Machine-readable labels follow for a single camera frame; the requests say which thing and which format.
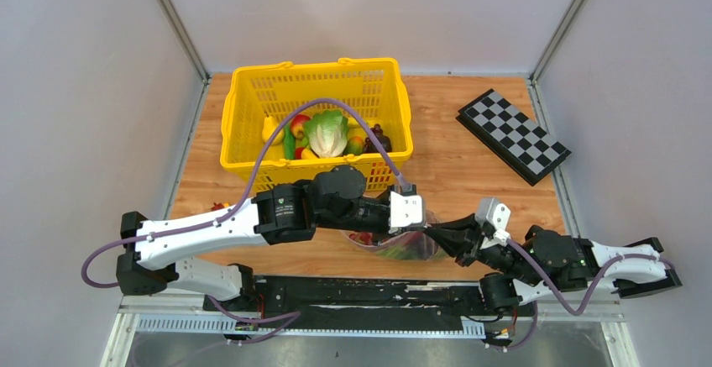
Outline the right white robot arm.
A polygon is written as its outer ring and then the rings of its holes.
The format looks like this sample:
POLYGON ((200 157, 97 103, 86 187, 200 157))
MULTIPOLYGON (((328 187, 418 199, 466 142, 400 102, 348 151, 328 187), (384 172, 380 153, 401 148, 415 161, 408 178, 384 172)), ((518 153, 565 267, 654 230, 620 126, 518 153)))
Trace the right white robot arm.
POLYGON ((455 262, 491 268, 479 280, 479 302, 490 314, 513 311, 552 295, 572 315, 584 312, 598 289, 621 299, 640 298, 682 286, 655 237, 613 247, 561 235, 533 225, 524 244, 506 231, 506 216, 472 214, 425 229, 455 262))

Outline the clear zip top bag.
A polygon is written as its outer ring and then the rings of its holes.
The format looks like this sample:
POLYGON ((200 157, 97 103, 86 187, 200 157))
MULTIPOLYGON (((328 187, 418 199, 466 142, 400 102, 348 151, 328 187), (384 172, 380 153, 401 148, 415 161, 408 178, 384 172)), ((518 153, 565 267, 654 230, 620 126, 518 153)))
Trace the clear zip top bag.
POLYGON ((421 231, 406 231, 377 242, 372 233, 341 231, 355 247, 389 260, 439 260, 447 253, 421 231))

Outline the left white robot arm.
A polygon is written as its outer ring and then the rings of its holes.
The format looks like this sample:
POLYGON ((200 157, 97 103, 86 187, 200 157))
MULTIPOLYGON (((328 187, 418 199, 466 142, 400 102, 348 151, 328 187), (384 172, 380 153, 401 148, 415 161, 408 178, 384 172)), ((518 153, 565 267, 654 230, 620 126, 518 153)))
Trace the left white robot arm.
POLYGON ((311 180, 280 184, 234 205, 193 217, 152 221, 139 212, 122 216, 125 252, 116 277, 125 296, 152 295, 167 288, 206 294, 238 311, 257 300, 252 270, 219 266, 200 254, 238 246, 308 241, 318 228, 387 236, 399 230, 404 198, 394 186, 365 196, 365 177, 338 166, 311 180))

